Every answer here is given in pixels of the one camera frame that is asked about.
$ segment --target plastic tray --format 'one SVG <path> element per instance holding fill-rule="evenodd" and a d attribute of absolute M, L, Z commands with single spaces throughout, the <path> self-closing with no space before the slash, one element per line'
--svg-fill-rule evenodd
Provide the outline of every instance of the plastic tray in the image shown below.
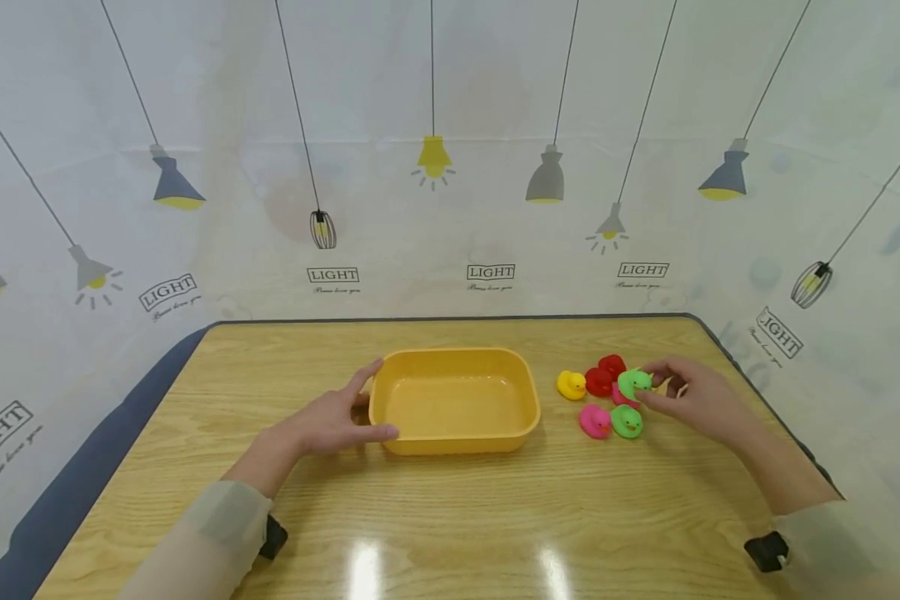
<path fill-rule="evenodd" d="M 370 389 L 370 423 L 393 423 L 395 454 L 508 453 L 540 421 L 530 367 L 513 350 L 464 347 L 387 356 Z"/>

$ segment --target right hand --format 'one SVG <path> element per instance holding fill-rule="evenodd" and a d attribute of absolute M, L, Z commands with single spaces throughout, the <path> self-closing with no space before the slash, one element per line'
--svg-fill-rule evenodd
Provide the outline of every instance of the right hand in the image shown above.
<path fill-rule="evenodd" d="M 666 394 L 637 390 L 636 398 L 641 403 L 676 418 L 711 440 L 736 449 L 767 430 L 741 402 L 727 379 L 700 362 L 668 356 L 650 362 L 641 371 L 653 375 L 655 388 L 670 380 Z"/>

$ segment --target pink rubber duck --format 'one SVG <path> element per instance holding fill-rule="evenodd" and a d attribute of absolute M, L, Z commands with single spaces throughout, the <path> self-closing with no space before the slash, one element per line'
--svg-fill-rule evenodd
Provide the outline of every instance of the pink rubber duck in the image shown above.
<path fill-rule="evenodd" d="M 620 391 L 620 387 L 617 387 L 616 382 L 614 382 L 612 391 L 610 391 L 610 398 L 613 400 L 613 403 L 618 406 L 621 404 L 626 404 L 631 408 L 640 408 L 640 402 L 636 402 L 636 400 L 632 400 L 624 396 L 623 392 Z"/>
<path fill-rule="evenodd" d="M 594 440 L 606 440 L 610 435 L 610 414 L 596 404 L 588 404 L 580 412 L 580 428 Z"/>

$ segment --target sleeve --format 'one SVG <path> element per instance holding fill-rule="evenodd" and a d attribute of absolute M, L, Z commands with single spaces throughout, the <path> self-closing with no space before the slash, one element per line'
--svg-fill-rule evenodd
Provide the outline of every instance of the sleeve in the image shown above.
<path fill-rule="evenodd" d="M 117 599 L 230 598 L 264 543 L 271 505 L 242 482 L 213 482 L 141 563 Z"/>
<path fill-rule="evenodd" d="M 775 517 L 790 548 L 784 577 L 800 598 L 900 600 L 900 522 L 837 501 Z"/>

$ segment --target yellow lamp shade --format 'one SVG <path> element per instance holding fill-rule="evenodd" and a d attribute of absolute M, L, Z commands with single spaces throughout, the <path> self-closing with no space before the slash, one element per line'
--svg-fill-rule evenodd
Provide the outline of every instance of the yellow lamp shade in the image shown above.
<path fill-rule="evenodd" d="M 427 135 L 423 139 L 423 150 L 420 151 L 420 158 L 417 160 L 417 165 L 423 167 L 427 177 L 433 179 L 442 177 L 446 168 L 452 164 L 450 154 L 443 146 L 443 135 Z"/>

